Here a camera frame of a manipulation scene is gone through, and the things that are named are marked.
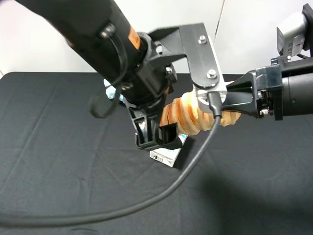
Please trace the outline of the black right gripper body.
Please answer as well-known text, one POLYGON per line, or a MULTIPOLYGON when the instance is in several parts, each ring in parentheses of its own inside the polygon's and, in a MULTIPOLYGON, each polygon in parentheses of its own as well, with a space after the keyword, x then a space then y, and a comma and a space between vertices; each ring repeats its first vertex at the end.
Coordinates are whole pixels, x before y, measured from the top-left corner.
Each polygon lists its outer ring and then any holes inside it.
POLYGON ((256 70, 257 109, 260 117, 274 116, 283 119, 282 72, 280 66, 256 70))

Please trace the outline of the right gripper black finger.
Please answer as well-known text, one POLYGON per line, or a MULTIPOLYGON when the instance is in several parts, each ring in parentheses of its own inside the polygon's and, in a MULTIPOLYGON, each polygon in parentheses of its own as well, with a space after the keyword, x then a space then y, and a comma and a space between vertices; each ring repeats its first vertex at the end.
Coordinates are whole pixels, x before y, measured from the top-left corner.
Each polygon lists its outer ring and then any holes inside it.
POLYGON ((257 102, 253 94, 227 94, 222 110, 259 118, 257 102))
POLYGON ((227 90, 229 92, 252 92, 253 94, 257 93, 256 85, 257 72, 256 70, 251 70, 228 84, 227 90))

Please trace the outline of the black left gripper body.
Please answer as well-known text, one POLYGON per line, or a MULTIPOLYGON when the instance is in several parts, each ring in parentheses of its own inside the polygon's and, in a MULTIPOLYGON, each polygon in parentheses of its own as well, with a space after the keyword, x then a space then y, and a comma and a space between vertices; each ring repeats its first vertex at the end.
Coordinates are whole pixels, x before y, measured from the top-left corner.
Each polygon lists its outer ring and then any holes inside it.
POLYGON ((117 33, 117 88, 135 106, 147 106, 161 99, 177 77, 166 68, 179 58, 161 41, 172 31, 117 33))

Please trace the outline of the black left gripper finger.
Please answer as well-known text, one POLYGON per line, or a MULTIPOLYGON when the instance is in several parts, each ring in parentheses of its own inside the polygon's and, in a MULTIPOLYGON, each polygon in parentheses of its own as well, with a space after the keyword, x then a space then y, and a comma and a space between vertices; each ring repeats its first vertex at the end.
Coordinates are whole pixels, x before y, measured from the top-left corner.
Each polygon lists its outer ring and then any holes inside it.
POLYGON ((165 101, 165 94, 153 101, 138 105, 126 101, 126 107, 135 129, 135 143, 139 149, 182 148, 178 125, 173 123, 160 126, 165 101))

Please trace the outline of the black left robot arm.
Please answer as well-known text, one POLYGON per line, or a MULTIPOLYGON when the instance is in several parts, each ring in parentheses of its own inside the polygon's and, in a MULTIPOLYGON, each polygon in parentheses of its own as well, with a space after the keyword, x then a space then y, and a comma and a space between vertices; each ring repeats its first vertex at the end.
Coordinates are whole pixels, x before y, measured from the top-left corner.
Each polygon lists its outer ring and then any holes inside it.
POLYGON ((95 118, 107 118, 124 97, 139 149, 182 147, 178 126, 160 126, 166 95, 176 82, 175 55, 157 52, 156 43, 136 32, 112 0, 22 0, 47 20, 67 44, 116 89, 110 107, 104 94, 91 103, 95 118))

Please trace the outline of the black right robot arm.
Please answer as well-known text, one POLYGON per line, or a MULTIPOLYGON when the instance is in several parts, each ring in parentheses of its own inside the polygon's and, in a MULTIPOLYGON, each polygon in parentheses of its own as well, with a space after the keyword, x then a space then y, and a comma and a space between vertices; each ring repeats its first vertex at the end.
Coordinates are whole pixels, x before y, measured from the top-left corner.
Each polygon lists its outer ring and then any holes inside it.
POLYGON ((310 115, 313 112, 313 60, 290 61, 287 56, 247 72, 227 85, 224 111, 255 118, 310 115))

